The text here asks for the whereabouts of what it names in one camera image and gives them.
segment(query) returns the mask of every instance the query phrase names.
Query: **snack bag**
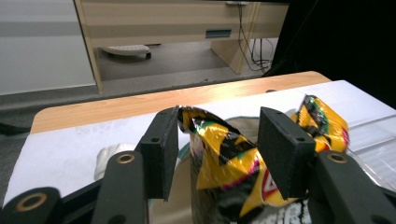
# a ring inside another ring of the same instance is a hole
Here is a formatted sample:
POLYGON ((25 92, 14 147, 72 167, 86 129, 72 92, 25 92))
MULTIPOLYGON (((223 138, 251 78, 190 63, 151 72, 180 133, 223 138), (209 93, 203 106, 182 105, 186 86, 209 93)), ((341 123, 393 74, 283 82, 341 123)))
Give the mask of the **snack bag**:
MULTIPOLYGON (((318 98, 314 101, 307 100, 308 98, 305 98, 301 109, 292 119, 299 125, 304 125, 307 130, 314 129, 311 127, 320 129, 320 132, 313 132, 312 135, 320 142, 317 150, 332 148, 332 144, 336 143, 338 151, 345 151, 347 145, 340 147, 339 133, 329 128, 332 123, 327 123, 327 129, 323 128, 323 119, 310 115, 312 111, 327 115, 319 107, 312 110, 305 105, 315 103, 318 98), (326 135, 329 131, 332 131, 330 138, 326 135)), ((189 133, 191 137, 191 203, 194 223, 249 223, 258 214, 262 214, 267 206, 279 208, 298 200, 282 199, 266 168, 265 158, 255 143, 225 120, 203 109, 184 106, 178 111, 178 121, 180 130, 189 133)), ((347 131, 347 126, 344 126, 346 123, 341 123, 347 131)))

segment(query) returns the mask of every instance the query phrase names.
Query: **gray carpet floor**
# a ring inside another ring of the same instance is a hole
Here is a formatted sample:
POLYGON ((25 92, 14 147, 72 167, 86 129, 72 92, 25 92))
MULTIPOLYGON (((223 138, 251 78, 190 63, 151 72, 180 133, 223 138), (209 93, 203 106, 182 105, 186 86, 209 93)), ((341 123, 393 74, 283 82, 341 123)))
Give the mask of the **gray carpet floor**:
MULTIPOLYGON (((265 39, 262 43, 262 58, 271 60, 277 39, 265 39)), ((254 59, 259 59, 258 45, 253 46, 251 42, 250 46, 254 59)), ((245 66, 242 74, 237 75, 210 49, 209 42, 149 47, 152 53, 149 60, 144 55, 109 56, 101 50, 100 66, 104 86, 101 93, 95 86, 88 86, 0 96, 0 123, 29 129, 35 114, 50 106, 257 78, 271 65, 264 63, 266 68, 260 69, 247 55, 249 66, 245 66)), ((27 135, 0 134, 0 206, 27 135)))

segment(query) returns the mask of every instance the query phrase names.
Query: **white wall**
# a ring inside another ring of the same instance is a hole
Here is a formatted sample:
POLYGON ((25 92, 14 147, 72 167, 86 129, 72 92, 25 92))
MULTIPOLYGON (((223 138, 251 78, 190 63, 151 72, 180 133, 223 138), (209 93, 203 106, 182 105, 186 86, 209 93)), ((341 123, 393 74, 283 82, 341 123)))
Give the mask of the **white wall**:
POLYGON ((73 0, 0 0, 0 95, 94 84, 73 0))

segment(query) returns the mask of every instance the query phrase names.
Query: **beige desk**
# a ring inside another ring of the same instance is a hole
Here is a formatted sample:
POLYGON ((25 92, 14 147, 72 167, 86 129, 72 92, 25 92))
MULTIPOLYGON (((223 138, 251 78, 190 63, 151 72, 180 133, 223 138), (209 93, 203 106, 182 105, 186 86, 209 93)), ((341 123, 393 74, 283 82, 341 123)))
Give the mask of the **beige desk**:
MULTIPOLYGON (((289 4, 254 3, 239 9, 225 1, 74 0, 99 91, 103 90, 99 48, 211 41, 212 50, 239 74, 245 62, 238 39, 279 37, 289 4), (228 37, 206 37, 207 30, 231 30, 228 37)), ((247 51, 247 43, 241 48, 247 51)))
POLYGON ((260 94, 269 90, 281 91, 329 81, 322 74, 305 72, 175 91, 162 91, 83 104, 56 106, 37 113, 31 132, 42 133, 158 112, 176 105, 198 105, 260 94))

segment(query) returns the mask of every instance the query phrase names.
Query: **floor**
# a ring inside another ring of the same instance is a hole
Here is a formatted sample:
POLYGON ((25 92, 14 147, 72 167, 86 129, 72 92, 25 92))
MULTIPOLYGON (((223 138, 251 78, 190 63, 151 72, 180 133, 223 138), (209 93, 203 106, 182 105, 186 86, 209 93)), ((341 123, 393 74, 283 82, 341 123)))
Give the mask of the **floor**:
MULTIPOLYGON (((145 55, 117 56, 101 51, 103 92, 90 86, 0 96, 0 124, 29 129, 35 114, 50 106, 261 77, 271 66, 277 38, 263 39, 261 46, 260 42, 250 41, 250 49, 253 60, 259 60, 262 55, 262 67, 251 60, 249 53, 248 66, 240 75, 210 49, 209 42, 149 46, 152 54, 149 60, 145 55)), ((27 135, 4 135, 0 127, 0 206, 27 135)))

